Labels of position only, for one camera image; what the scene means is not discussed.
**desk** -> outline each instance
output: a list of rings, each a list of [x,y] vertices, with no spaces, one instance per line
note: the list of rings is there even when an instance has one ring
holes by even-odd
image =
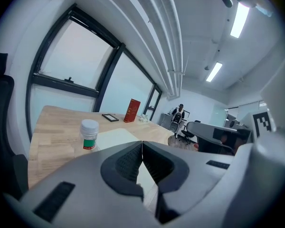
[[[32,137],[28,160],[28,186],[48,176],[74,158],[72,143],[77,141],[81,121],[93,119],[99,122],[99,132],[124,128],[139,140],[168,145],[173,135],[169,130],[152,122],[142,123],[136,117],[132,123],[124,122],[124,115],[114,114],[118,122],[110,122],[102,113],[87,113],[45,106],[39,116]]]

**black chair back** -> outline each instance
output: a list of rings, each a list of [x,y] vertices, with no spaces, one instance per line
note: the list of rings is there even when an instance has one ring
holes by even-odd
[[[15,155],[7,136],[7,115],[14,89],[12,77],[4,75],[7,54],[0,53],[0,189],[19,199],[28,190],[28,161]]]

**man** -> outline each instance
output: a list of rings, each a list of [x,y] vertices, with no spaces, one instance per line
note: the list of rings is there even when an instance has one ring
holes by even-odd
[[[184,112],[183,108],[184,108],[184,105],[183,105],[183,104],[180,104],[178,111],[181,113],[181,118],[182,118],[182,119],[185,118],[185,112]],[[174,111],[172,112],[172,115],[174,116],[176,113],[177,113],[177,108],[174,109]]]
[[[185,118],[185,112],[184,112],[183,108],[184,108],[184,105],[183,105],[183,104],[180,104],[180,105],[179,105],[179,112],[181,113],[182,119]],[[174,114],[175,114],[176,112],[177,112],[177,108],[174,109],[174,111],[172,112],[172,115],[174,116]]]

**qr code sign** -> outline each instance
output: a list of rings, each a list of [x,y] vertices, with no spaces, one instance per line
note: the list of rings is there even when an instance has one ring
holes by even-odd
[[[262,112],[253,115],[255,127],[256,127],[256,136],[259,137],[264,133],[271,132],[271,124],[268,116],[268,112]]]

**window frame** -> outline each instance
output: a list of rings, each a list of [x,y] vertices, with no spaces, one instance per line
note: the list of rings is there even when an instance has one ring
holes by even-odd
[[[54,77],[50,77],[47,75],[39,74],[40,67],[42,65],[43,59],[53,42],[53,39],[57,35],[57,33],[61,30],[63,25],[68,21],[72,20],[73,22],[83,26],[84,28],[91,31],[97,35],[100,39],[104,40],[110,46],[113,47],[113,51],[110,54],[102,73],[98,79],[96,89],[91,89],[82,85],[77,85],[72,82],[68,82],[66,80],[57,79]],[[153,110],[153,114],[150,118],[152,119],[156,107],[158,105],[159,99],[162,95],[161,89],[157,86],[155,81],[152,77],[148,74],[148,72],[144,69],[144,67],[138,62],[138,60],[133,56],[133,54],[126,48],[126,45],[120,42],[111,32],[109,32],[105,27],[103,27],[100,23],[98,23],[94,18],[89,16],[87,13],[82,11],[80,8],[77,7],[77,4],[74,3],[70,8],[67,9],[59,19],[54,23],[51,27],[49,32],[44,37],[42,43],[39,46],[39,49],[35,55],[33,60],[29,76],[27,82],[27,89],[26,89],[26,103],[25,103],[25,115],[26,115],[26,125],[29,139],[32,138],[32,129],[30,124],[30,95],[31,95],[31,88],[32,84],[42,85],[58,90],[63,90],[79,95],[85,95],[95,98],[95,103],[93,107],[93,112],[99,112],[101,103],[103,101],[105,91],[109,84],[110,78],[113,74],[113,71],[116,67],[116,64],[121,56],[122,53],[125,53],[133,62],[134,64],[143,72],[143,74],[152,82],[153,88],[151,90],[151,94],[148,98],[147,105],[144,109],[146,112],[148,109]],[[147,107],[150,104],[152,99],[152,95],[155,89],[160,93],[158,99],[156,101],[155,107]]]

